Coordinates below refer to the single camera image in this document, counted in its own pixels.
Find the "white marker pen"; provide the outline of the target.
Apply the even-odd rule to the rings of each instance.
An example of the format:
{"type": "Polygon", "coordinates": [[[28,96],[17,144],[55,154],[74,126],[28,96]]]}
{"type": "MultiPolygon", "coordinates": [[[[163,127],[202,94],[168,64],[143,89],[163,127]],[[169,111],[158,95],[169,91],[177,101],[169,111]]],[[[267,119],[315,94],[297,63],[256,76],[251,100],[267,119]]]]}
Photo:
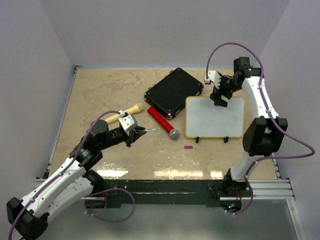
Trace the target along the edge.
{"type": "Polygon", "coordinates": [[[153,131],[156,131],[157,129],[156,128],[150,128],[150,129],[145,129],[144,131],[145,132],[153,132],[153,131]]]}

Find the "yellow framed whiteboard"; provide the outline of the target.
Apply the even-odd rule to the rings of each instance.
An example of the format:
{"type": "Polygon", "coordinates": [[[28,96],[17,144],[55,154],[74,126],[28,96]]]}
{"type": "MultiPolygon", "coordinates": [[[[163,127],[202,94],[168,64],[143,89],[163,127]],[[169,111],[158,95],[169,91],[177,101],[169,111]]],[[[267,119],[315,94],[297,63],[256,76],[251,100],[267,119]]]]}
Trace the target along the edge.
{"type": "Polygon", "coordinates": [[[185,101],[185,136],[195,138],[240,138],[244,131],[245,99],[233,97],[227,107],[214,105],[208,96],[190,96],[185,101]]]}

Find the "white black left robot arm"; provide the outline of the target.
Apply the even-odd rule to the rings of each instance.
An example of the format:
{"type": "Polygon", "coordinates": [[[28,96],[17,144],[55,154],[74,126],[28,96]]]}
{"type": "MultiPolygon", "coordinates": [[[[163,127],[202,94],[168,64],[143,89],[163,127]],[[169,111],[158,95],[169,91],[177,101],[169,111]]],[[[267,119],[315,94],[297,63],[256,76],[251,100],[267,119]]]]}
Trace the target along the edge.
{"type": "Polygon", "coordinates": [[[103,178],[92,170],[102,159],[102,151],[120,143],[130,147],[147,133],[131,115],[118,121],[119,127],[109,129],[106,121],[95,120],[69,157],[46,181],[21,199],[13,197],[7,202],[9,238],[17,231],[26,240],[36,240],[74,202],[103,192],[103,178]]]}

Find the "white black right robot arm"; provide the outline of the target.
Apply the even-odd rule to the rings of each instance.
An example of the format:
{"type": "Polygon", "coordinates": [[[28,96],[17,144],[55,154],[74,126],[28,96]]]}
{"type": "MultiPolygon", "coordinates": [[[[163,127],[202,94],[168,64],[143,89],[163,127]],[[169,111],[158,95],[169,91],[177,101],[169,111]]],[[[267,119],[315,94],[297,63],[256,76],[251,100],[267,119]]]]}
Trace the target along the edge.
{"type": "Polygon", "coordinates": [[[240,191],[250,189],[248,178],[258,160],[270,157],[280,149],[288,121],[279,117],[273,109],[262,69],[251,66],[248,57],[233,61],[233,76],[210,70],[205,74],[204,81],[206,84],[213,83],[210,99],[215,106],[227,107],[227,101],[239,90],[245,93],[250,104],[252,122],[242,137],[244,153],[239,162],[227,171],[223,181],[211,188],[216,197],[234,197],[240,191]]]}

